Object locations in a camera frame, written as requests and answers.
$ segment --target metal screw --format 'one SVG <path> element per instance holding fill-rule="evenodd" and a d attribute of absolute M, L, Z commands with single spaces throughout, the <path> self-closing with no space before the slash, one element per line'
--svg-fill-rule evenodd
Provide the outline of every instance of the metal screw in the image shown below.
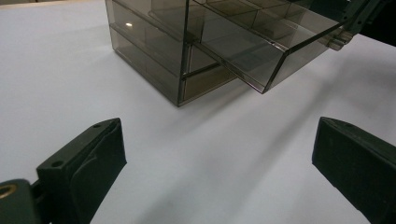
<path fill-rule="evenodd" d="M 4 199 L 7 196 L 13 194 L 17 190 L 16 185 L 4 185 L 0 186 L 0 199 Z"/>

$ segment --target smoked acrylic drawer organizer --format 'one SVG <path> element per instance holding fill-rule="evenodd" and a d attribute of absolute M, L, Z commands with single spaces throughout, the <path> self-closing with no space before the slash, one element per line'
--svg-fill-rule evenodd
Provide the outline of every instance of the smoked acrylic drawer organizer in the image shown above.
<path fill-rule="evenodd" d="M 180 106 L 236 77 L 264 93 L 339 50 L 370 1 L 350 2 L 106 0 L 106 8 L 113 49 Z"/>

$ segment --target white table surface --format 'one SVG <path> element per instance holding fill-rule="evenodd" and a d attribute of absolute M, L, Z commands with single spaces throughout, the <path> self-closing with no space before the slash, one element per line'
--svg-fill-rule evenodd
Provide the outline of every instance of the white table surface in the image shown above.
<path fill-rule="evenodd" d="M 264 95 L 181 108 L 111 48 L 104 1 L 0 7 L 0 182 L 121 118 L 128 164 L 92 223 L 368 223 L 311 164 L 318 119 L 396 145 L 396 48 L 357 35 Z"/>

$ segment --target acrylic compartment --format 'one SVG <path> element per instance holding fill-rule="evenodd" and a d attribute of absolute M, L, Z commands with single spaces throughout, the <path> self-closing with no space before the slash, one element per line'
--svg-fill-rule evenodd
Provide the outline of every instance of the acrylic compartment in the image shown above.
<path fill-rule="evenodd" d="M 175 105 L 239 77 L 264 93 L 324 52 L 346 0 L 106 0 L 114 50 Z"/>

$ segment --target transparent acrylic box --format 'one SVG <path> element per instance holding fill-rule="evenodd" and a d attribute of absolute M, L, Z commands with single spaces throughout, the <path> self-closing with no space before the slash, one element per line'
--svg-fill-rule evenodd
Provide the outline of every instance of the transparent acrylic box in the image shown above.
<path fill-rule="evenodd" d="M 183 105 L 236 77 L 270 90 L 343 32 L 360 10 L 347 2 L 106 0 L 106 7 L 113 49 Z"/>

